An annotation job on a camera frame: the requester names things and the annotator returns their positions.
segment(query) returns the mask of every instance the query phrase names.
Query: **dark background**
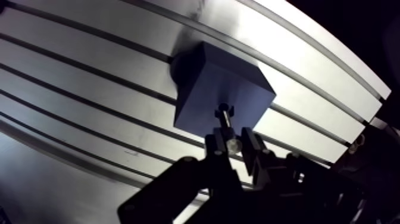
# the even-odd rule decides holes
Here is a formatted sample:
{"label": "dark background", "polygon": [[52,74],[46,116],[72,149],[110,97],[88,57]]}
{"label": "dark background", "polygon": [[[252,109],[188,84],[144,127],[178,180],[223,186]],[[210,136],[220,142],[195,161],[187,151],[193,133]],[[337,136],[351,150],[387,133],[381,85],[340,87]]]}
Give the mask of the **dark background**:
{"label": "dark background", "polygon": [[[392,90],[377,117],[400,129],[400,1],[290,0],[335,35]],[[393,129],[367,126],[365,145],[345,153],[334,165],[339,173],[370,193],[361,223],[400,223],[400,144]]]}

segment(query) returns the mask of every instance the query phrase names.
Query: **metal plate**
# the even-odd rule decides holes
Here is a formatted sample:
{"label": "metal plate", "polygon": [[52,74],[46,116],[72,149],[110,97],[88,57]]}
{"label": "metal plate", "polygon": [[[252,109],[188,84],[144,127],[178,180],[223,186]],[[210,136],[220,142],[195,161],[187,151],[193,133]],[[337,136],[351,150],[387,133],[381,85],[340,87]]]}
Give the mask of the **metal plate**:
{"label": "metal plate", "polygon": [[[62,7],[59,6],[58,3],[56,4],[55,2],[53,4],[37,3],[36,5],[38,5],[39,8],[45,8],[45,9],[49,8],[48,10],[52,13],[61,14],[63,16],[66,16],[67,18],[75,19],[84,24],[97,27],[99,29],[111,32],[116,35],[121,35],[122,37],[129,38],[131,41],[141,43],[147,47],[152,47],[153,49],[161,52],[163,52],[163,49],[159,48],[158,45],[152,46],[152,43],[162,42],[164,43],[163,46],[171,46],[171,48],[173,48],[174,44],[176,44],[175,41],[168,41],[171,38],[164,39],[164,36],[158,35],[159,38],[158,41],[153,42],[154,39],[144,39],[140,35],[135,36],[135,33],[143,33],[144,30],[152,30],[153,27],[157,28],[158,23],[163,23],[164,27],[168,25],[169,30],[171,30],[170,32],[168,32],[168,34],[172,33],[174,30],[178,30],[177,27],[180,27],[182,31],[184,31],[182,25],[179,25],[173,21],[169,21],[169,23],[166,24],[165,21],[168,20],[160,16],[157,16],[149,12],[145,12],[147,14],[144,14],[143,10],[138,9],[137,7],[131,5],[128,6],[121,5],[120,2],[113,3],[107,1],[107,7],[117,8],[118,11],[115,11],[115,13],[118,13],[118,15],[121,16],[119,17],[117,15],[114,15],[108,17],[110,24],[113,25],[112,27],[110,27],[110,25],[104,25],[102,19],[104,19],[105,17],[101,16],[100,13],[96,13],[94,11],[86,12],[85,10],[83,10],[85,9],[85,7],[88,7],[87,4],[83,4],[82,7],[78,7],[81,9],[81,11],[78,12],[75,12],[77,10],[76,5],[73,5],[69,1],[68,2],[63,1],[62,3],[60,3]],[[132,8],[134,12],[139,11],[140,13],[138,15],[145,16],[146,18],[149,17],[150,19],[148,21],[152,21],[153,23],[142,24],[139,18],[135,17],[132,18],[131,20],[132,22],[129,23],[129,26],[133,26],[134,29],[128,29],[125,25],[126,23],[123,23],[121,18],[130,18],[132,15],[136,14],[135,13],[128,14],[126,12],[126,8]],[[16,21],[16,23],[18,23],[18,21],[23,21],[24,19],[29,19],[34,21],[36,20],[36,22],[30,24],[29,26],[33,26],[35,27],[35,29],[53,30],[56,33],[54,35],[57,35],[57,38],[55,38],[54,36],[52,42],[57,43],[57,47],[54,47],[53,46],[54,44],[45,41],[44,38],[39,38],[39,37],[31,38],[27,35],[19,35],[17,33],[16,36],[18,38],[22,38],[22,40],[26,40],[35,45],[42,46],[46,49],[59,52],[60,54],[66,55],[78,61],[82,61],[90,66],[94,66],[104,71],[111,72],[112,74],[115,74],[119,77],[131,80],[132,82],[140,84],[149,89],[153,89],[170,97],[173,98],[176,97],[175,87],[171,82],[171,80],[169,79],[169,75],[167,73],[168,70],[167,64],[158,62],[155,64],[156,66],[154,66],[153,63],[155,60],[153,58],[142,57],[141,67],[143,67],[143,69],[141,71],[139,71],[138,69],[132,69],[132,72],[136,71],[135,75],[132,76],[132,73],[128,72],[128,70],[121,71],[120,69],[110,67],[107,64],[104,64],[103,62],[110,60],[113,61],[113,64],[115,65],[116,63],[119,63],[120,67],[123,68],[126,66],[124,64],[125,60],[132,60],[132,61],[136,60],[137,56],[134,51],[120,47],[118,45],[114,45],[107,41],[100,40],[91,35],[86,35],[82,32],[77,32],[76,30],[69,29],[64,26],[59,26],[51,22],[40,20],[37,17],[18,15],[18,13],[12,12],[12,10],[10,11],[11,11],[10,13],[12,13],[12,15],[10,16],[17,16],[17,18],[14,17],[10,18],[10,20]],[[68,33],[70,32],[73,33],[72,36],[75,37],[77,42],[69,42],[67,40],[64,40],[66,39],[66,36],[68,36]],[[245,55],[243,55],[243,53],[240,53],[238,50],[229,48],[227,47],[227,45],[218,42],[215,39],[210,39],[209,37],[207,38],[205,35],[200,35],[199,33],[190,32],[190,30],[186,30],[185,32],[189,32],[188,35],[191,37],[188,39],[190,39],[190,42],[195,42],[199,39],[206,39],[206,41],[212,42],[213,44],[217,44],[219,47],[227,49],[228,51],[234,53],[235,55],[238,55],[239,57],[242,58],[246,57]],[[82,53],[83,57],[80,56],[81,54],[80,51],[85,51],[86,49],[86,47],[82,48],[82,45],[85,45],[87,42],[97,43],[98,46],[97,49],[94,49],[93,47],[90,50],[92,52],[96,52],[95,59],[86,58],[85,54],[87,53]],[[65,52],[64,48],[76,49],[76,50],[70,53],[70,52]],[[117,55],[124,55],[126,59],[122,61],[115,61],[115,57]],[[272,87],[277,92],[277,98],[275,99],[274,103],[278,107],[285,108],[289,110],[292,114],[297,114],[299,117],[302,117],[305,120],[309,121],[309,123],[316,124],[317,126],[326,130],[326,132],[330,132],[338,136],[339,138],[343,139],[344,141],[352,142],[357,137],[357,135],[362,131],[363,125],[359,124],[348,114],[344,113],[342,110],[335,107],[333,104],[324,100],[322,97],[313,93],[312,91],[300,85],[299,83],[296,83],[294,80],[288,78],[287,76],[282,75],[279,71],[265,65],[264,63],[260,63],[254,60],[251,61],[259,65],[261,70],[264,71],[267,80],[271,83]]]}

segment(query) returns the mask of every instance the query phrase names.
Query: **black mechanical arm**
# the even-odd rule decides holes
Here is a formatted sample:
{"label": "black mechanical arm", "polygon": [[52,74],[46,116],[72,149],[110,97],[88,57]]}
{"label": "black mechanical arm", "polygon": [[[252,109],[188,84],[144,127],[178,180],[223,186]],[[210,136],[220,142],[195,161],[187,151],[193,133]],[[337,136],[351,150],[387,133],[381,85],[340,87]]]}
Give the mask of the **black mechanical arm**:
{"label": "black mechanical arm", "polygon": [[[205,137],[206,157],[183,157],[118,208],[122,224],[172,223],[198,192],[210,198],[187,223],[357,223],[365,192],[301,155],[277,158],[249,128],[231,127],[233,108],[215,112],[221,127]],[[242,152],[253,189],[243,189],[229,154]]]}

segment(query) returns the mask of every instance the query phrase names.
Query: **blue block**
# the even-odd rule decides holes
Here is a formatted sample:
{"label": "blue block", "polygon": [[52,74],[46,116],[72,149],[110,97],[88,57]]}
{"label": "blue block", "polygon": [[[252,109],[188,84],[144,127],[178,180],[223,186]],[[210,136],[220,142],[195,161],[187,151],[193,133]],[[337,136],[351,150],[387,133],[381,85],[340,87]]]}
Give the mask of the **blue block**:
{"label": "blue block", "polygon": [[231,122],[240,133],[257,124],[276,96],[257,66],[206,42],[177,55],[171,76],[178,88],[174,126],[201,137],[220,126],[214,112],[221,103],[235,107]]}

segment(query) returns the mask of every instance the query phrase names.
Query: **silver surface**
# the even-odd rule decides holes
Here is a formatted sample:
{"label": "silver surface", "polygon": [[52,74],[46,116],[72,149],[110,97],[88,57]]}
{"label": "silver surface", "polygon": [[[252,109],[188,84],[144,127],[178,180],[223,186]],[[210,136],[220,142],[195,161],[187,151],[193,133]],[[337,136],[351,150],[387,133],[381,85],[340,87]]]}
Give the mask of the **silver surface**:
{"label": "silver surface", "polygon": [[374,97],[386,99],[390,89],[342,42],[286,1],[237,0],[258,11],[320,51],[346,71]]}
{"label": "silver surface", "polygon": [[[3,133],[0,154],[0,202],[16,224],[118,223],[117,207],[139,190],[60,163]],[[174,223],[197,208],[190,205]]]}
{"label": "silver surface", "polygon": [[[108,1],[109,3],[107,6],[109,8],[115,8],[115,5],[112,5],[112,1]],[[53,5],[53,8],[57,8],[56,6],[58,4],[46,4],[43,7],[51,7]],[[118,9],[122,8],[123,5],[120,5],[120,3],[117,4]],[[104,19],[104,17],[99,16],[100,13],[92,13],[92,11],[89,11],[86,13],[86,17],[83,15],[74,16],[79,13],[69,13],[69,12],[74,12],[74,8],[76,10],[76,5],[71,5],[69,3],[66,3],[65,1],[62,2],[63,9],[65,9],[63,12],[60,13],[61,15],[70,15],[69,17],[73,18],[78,18],[81,22],[84,22],[86,24],[89,24],[91,26],[95,26],[101,29],[104,29],[109,32],[113,32],[115,34],[121,35],[122,37],[129,38],[135,42],[144,44],[145,46],[151,47],[150,42],[152,39],[144,39],[144,38],[137,38],[134,36],[134,34],[137,31],[138,33],[143,32],[143,30],[151,30],[152,27],[157,27],[156,24],[160,21],[166,21],[166,19],[162,17],[158,17],[158,20],[155,20],[153,23],[145,23],[144,26],[140,26],[141,20],[140,17],[135,17],[132,18],[131,23],[123,23],[121,18],[130,18],[132,15],[136,15],[135,13],[133,14],[128,14],[124,13],[126,11],[126,8],[131,8],[132,10],[140,10],[137,9],[136,7],[133,7],[131,5],[125,5],[125,10],[120,10],[120,11],[115,11],[114,15],[115,16],[110,16],[110,24],[113,25],[113,28],[109,28],[108,26],[103,26],[102,22],[97,23],[96,21],[100,20],[101,18]],[[52,41],[48,42],[46,41],[46,38],[43,38],[43,35],[40,35],[40,32],[36,31],[34,33],[28,34],[28,33],[23,33],[23,30],[15,30],[13,29],[10,25],[7,25],[5,27],[1,26],[1,30],[7,31],[7,34],[16,36],[22,40],[28,41],[30,43],[33,43],[35,45],[39,45],[44,47],[45,49],[50,49],[55,52],[59,52],[62,55],[66,55],[72,59],[84,62],[88,65],[94,66],[96,68],[102,69],[104,71],[108,71],[112,74],[115,74],[117,76],[120,76],[122,78],[125,78],[127,80],[131,80],[132,82],[138,83],[140,85],[143,85],[147,88],[153,89],[155,91],[158,91],[162,94],[171,96],[171,97],[176,97],[176,91],[175,87],[172,83],[172,81],[169,78],[168,75],[168,65],[157,62],[157,60],[154,60],[149,57],[142,57],[141,62],[140,62],[140,68],[141,70],[138,69],[137,66],[135,66],[135,63],[130,63],[127,65],[125,61],[136,61],[138,60],[138,56],[136,56],[135,52],[132,50],[129,50],[127,48],[123,48],[121,46],[115,45],[113,43],[110,43],[108,41],[103,41],[99,38],[95,38],[91,35],[86,35],[82,32],[70,29],[68,27],[60,26],[55,23],[51,22],[46,22],[45,20],[38,19],[37,17],[32,17],[29,15],[24,15],[22,13],[14,12],[13,10],[9,10],[10,14],[5,14],[5,16],[10,16],[10,21],[15,22],[15,26],[21,27],[19,23],[27,24],[28,27],[31,27],[31,29],[37,29],[37,30],[43,30],[43,32],[49,33],[51,31],[52,35]],[[54,13],[58,14],[62,10],[54,10]],[[139,16],[149,16],[150,19],[149,21],[153,21],[153,14],[147,12],[147,14],[138,14]],[[128,29],[127,26],[133,26],[135,24],[134,28],[135,29]],[[175,27],[180,27],[182,28],[182,25],[179,25],[175,22],[170,21],[168,24],[168,27],[170,28],[169,30],[176,30]],[[68,41],[68,36],[72,35],[74,36],[75,41],[70,42]],[[204,36],[198,36],[196,33],[189,33],[187,34],[191,36],[190,38],[187,39],[193,39],[193,41],[196,41],[198,38],[202,39],[205,38]],[[173,47],[175,42],[168,42],[168,38],[164,39],[164,36],[158,35],[160,39],[158,42],[164,43],[164,45],[168,45]],[[86,47],[86,43],[90,42],[92,47]],[[155,45],[156,50],[161,51],[161,48],[157,48],[157,45]],[[239,54],[237,50],[233,49],[228,49],[232,53],[235,53],[237,55],[243,55]],[[13,55],[6,55],[4,60],[7,60],[10,66],[15,66],[15,63],[18,63],[19,60],[15,59],[7,59],[7,57],[12,57]],[[121,60],[115,60],[116,57],[122,57]],[[24,66],[17,66],[15,67],[17,69],[24,68]],[[345,114],[342,110],[338,109],[331,103],[327,102],[326,100],[322,99],[320,96],[317,94],[313,93],[309,89],[301,86],[300,84],[296,83],[292,79],[288,78],[287,76],[282,75],[280,72],[277,70],[265,65],[265,64],[260,64],[261,70],[264,72],[264,75],[268,79],[268,81],[271,83],[272,87],[277,93],[277,98],[274,100],[274,103],[286,108],[287,110],[293,112],[294,114],[298,114],[299,116],[305,118],[306,120],[310,121],[311,123],[317,124],[321,126],[323,129],[327,130],[328,132],[331,132],[338,137],[348,141],[352,142],[360,133],[363,129],[363,125],[359,124],[356,120],[354,120],[352,117],[349,115]]]}

